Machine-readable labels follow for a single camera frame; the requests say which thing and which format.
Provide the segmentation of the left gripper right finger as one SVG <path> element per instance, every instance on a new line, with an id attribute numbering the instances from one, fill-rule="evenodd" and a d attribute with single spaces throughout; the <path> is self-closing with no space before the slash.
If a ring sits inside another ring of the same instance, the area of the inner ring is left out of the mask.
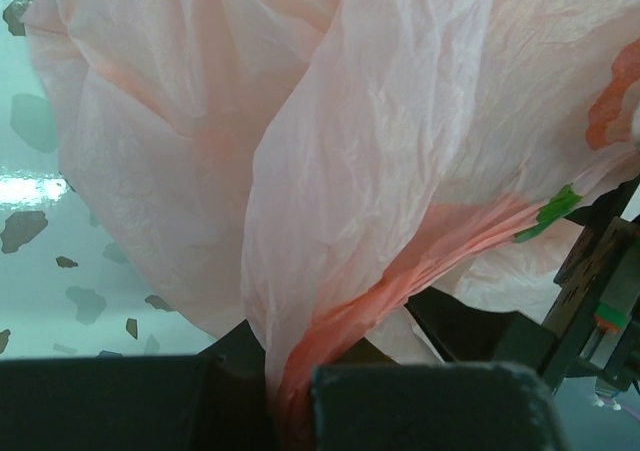
<path id="1" fill-rule="evenodd" d="M 505 362 L 401 365 L 366 340 L 311 379 L 316 450 L 565 450 L 547 386 Z"/>

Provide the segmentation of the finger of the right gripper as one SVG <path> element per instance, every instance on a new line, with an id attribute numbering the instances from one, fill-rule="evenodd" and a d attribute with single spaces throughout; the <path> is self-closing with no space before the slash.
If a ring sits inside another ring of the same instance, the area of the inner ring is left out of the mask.
<path id="1" fill-rule="evenodd" d="M 519 311 L 476 309 L 433 287 L 405 307 L 446 362 L 505 361 L 537 370 L 555 345 L 552 332 Z"/>

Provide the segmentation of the pink plastic bag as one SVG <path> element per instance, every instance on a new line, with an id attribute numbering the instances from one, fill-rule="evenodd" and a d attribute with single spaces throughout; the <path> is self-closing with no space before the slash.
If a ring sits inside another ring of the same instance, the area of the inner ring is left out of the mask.
<path id="1" fill-rule="evenodd" d="M 282 440 L 312 369 L 639 170 L 639 0 L 33 0 L 59 167 Z"/>

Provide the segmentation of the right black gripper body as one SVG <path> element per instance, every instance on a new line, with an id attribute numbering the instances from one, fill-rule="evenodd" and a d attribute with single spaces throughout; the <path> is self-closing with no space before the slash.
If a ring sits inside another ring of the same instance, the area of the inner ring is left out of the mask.
<path id="1" fill-rule="evenodd" d="M 623 216 L 638 190 L 634 178 L 568 216 L 582 231 L 554 278 L 561 291 L 543 321 L 557 336 L 540 371 L 552 390 L 579 377 L 619 391 L 639 386 L 639 217 Z"/>

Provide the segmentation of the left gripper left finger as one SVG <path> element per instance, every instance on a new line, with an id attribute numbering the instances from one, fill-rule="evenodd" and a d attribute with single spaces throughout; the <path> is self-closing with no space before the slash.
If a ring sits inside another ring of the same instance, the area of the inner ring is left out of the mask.
<path id="1" fill-rule="evenodd" d="M 4 450 L 272 450 L 248 323 L 195 355 L 1 364 Z"/>

